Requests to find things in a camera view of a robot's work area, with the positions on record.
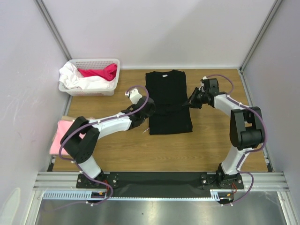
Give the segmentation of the black t-shirt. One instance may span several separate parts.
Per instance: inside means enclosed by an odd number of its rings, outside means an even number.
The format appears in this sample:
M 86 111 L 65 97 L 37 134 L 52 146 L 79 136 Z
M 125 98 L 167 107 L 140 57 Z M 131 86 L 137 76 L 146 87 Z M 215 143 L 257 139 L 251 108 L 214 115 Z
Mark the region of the black t-shirt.
M 155 112 L 149 117 L 150 135 L 190 133 L 193 124 L 188 100 L 186 74 L 182 71 L 153 71 L 145 75 L 146 89 L 155 103 Z

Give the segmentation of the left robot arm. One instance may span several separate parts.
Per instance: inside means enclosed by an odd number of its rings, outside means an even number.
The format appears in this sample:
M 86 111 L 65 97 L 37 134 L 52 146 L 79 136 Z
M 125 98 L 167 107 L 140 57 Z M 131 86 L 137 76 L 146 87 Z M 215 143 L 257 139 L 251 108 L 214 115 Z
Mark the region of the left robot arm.
M 99 120 L 88 120 L 81 116 L 75 119 L 60 141 L 59 156 L 65 150 L 80 170 L 87 176 L 87 183 L 97 188 L 104 180 L 103 170 L 96 163 L 93 152 L 99 139 L 140 126 L 155 112 L 155 103 L 142 96 L 120 113 Z

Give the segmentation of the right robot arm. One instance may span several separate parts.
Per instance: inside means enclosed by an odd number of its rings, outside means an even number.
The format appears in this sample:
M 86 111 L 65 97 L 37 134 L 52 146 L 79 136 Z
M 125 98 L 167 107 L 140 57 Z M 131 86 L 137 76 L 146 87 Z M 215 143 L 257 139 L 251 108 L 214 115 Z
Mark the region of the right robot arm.
M 225 160 L 219 164 L 214 178 L 202 178 L 203 186 L 220 189 L 243 188 L 241 166 L 248 155 L 264 148 L 267 130 L 259 107 L 249 107 L 219 90 L 213 76 L 203 77 L 184 106 L 200 109 L 203 104 L 216 108 L 230 119 L 229 138 L 232 144 Z

